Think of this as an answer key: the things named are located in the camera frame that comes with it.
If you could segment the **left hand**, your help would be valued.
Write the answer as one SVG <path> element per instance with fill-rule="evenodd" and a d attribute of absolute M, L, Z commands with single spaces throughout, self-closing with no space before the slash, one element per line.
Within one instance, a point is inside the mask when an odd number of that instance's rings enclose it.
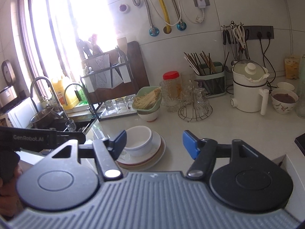
<path fill-rule="evenodd" d="M 23 174 L 22 168 L 18 164 L 14 170 L 14 175 L 10 181 L 3 183 L 1 179 L 1 215 L 5 217 L 14 217 L 23 210 L 20 202 L 16 183 L 18 178 Z"/>

